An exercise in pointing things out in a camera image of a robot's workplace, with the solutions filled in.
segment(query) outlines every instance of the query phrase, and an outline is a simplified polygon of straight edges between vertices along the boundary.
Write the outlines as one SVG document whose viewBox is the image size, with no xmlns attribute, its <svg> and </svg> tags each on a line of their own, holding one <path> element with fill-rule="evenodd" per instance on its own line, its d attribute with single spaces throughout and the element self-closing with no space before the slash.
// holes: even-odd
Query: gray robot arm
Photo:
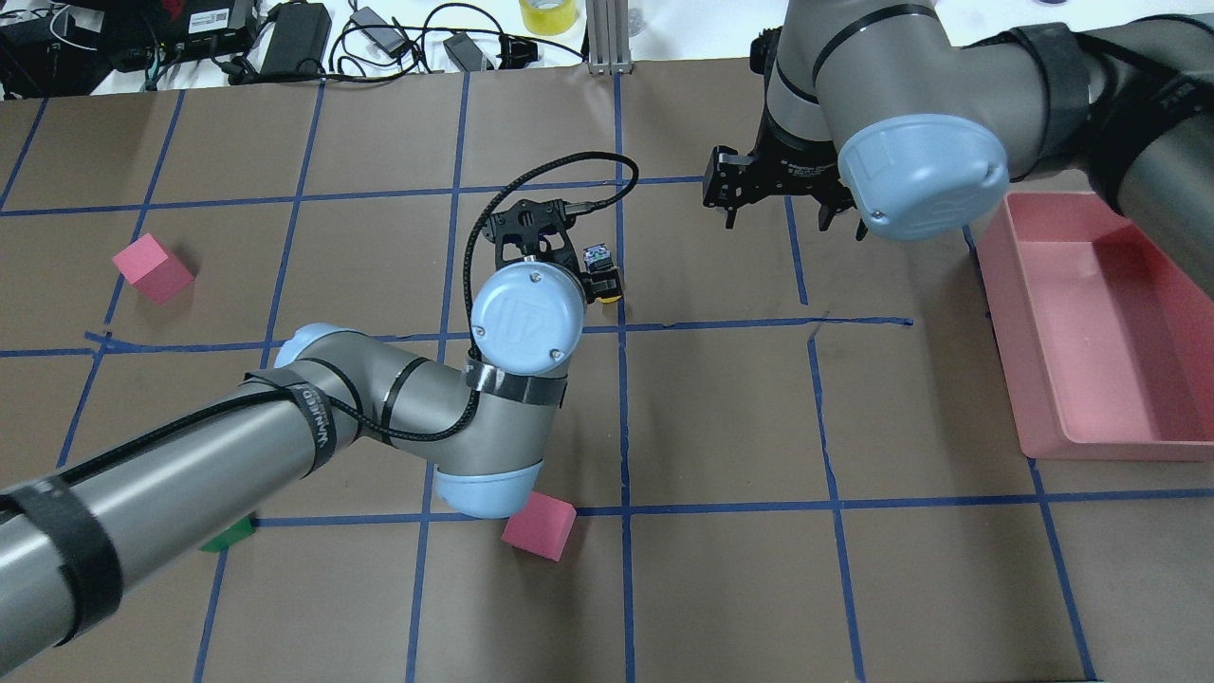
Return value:
<svg viewBox="0 0 1214 683">
<path fill-rule="evenodd" d="M 751 47 L 766 101 L 742 155 L 713 150 L 704 204 L 812 194 L 819 227 L 914 239 L 989 210 L 1009 181 L 1085 170 L 1214 295 L 1214 15 L 953 47 L 927 0 L 792 0 Z"/>
<path fill-rule="evenodd" d="M 608 199 L 523 199 L 492 212 L 527 180 L 584 159 L 623 163 L 632 177 Z M 458 512 L 518 512 L 543 466 L 585 306 L 622 292 L 606 246 L 586 249 L 583 269 L 566 230 L 636 177 L 626 156 L 583 152 L 490 200 L 465 251 L 473 343 L 461 370 L 354 330 L 306 325 L 274 369 L 250 374 L 229 397 L 0 491 L 0 676 L 108 617 L 158 569 L 361 437 L 432 462 L 435 493 Z M 498 268 L 472 302 L 467 271 L 482 235 Z M 507 245 L 518 257 L 506 257 Z"/>
</svg>

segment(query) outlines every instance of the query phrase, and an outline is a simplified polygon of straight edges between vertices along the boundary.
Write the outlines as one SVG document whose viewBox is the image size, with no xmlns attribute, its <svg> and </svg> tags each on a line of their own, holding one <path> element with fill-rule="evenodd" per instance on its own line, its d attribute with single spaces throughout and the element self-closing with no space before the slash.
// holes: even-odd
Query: pink bin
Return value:
<svg viewBox="0 0 1214 683">
<path fill-rule="evenodd" d="M 978 257 L 1025 455 L 1214 460 L 1214 300 L 1134 223 L 1012 193 Z"/>
</svg>

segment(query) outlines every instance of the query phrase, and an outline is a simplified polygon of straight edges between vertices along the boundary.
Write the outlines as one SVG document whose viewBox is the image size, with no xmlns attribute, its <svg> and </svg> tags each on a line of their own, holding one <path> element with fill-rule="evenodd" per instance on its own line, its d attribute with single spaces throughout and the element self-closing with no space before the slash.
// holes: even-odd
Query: round blue cap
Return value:
<svg viewBox="0 0 1214 683">
<path fill-rule="evenodd" d="M 435 471 L 435 493 L 456 512 L 481 519 L 505 519 L 527 505 L 544 461 L 501 474 L 456 476 Z"/>
<path fill-rule="evenodd" d="M 852 135 L 839 150 L 839 175 L 869 229 L 925 239 L 968 224 L 1003 198 L 1008 152 L 969 119 L 910 114 Z"/>
<path fill-rule="evenodd" d="M 510 263 L 489 275 L 472 303 L 472 334 L 486 360 L 515 375 L 541 375 L 568 359 L 582 337 L 586 301 L 565 268 Z"/>
<path fill-rule="evenodd" d="M 300 354 L 304 353 L 304 349 L 312 346 L 313 341 L 322 336 L 328 336 L 334 331 L 358 330 L 350 329 L 348 326 L 337 326 L 325 321 L 305 324 L 304 326 L 296 329 L 295 335 L 283 343 L 283 348 L 278 351 L 278 355 L 274 358 L 274 368 L 283 368 L 287 364 L 294 363 L 295 359 L 300 358 Z"/>
</svg>

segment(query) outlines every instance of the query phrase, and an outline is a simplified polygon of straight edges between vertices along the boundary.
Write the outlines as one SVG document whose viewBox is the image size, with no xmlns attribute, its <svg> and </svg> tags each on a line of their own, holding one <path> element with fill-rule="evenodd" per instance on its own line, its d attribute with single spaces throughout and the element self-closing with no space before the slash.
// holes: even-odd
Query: tape roll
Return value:
<svg viewBox="0 0 1214 683">
<path fill-rule="evenodd" d="M 573 0 L 518 0 L 523 25 L 535 35 L 556 35 L 569 30 L 578 18 Z"/>
</svg>

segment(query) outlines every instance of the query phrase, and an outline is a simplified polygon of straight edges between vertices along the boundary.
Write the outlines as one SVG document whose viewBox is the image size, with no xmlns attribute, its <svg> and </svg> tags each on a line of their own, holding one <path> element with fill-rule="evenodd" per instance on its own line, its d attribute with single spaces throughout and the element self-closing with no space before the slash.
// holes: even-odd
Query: label sticker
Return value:
<svg viewBox="0 0 1214 683">
<path fill-rule="evenodd" d="M 204 33 L 217 28 L 227 28 L 229 10 L 212 10 L 189 15 L 189 33 Z"/>
</svg>

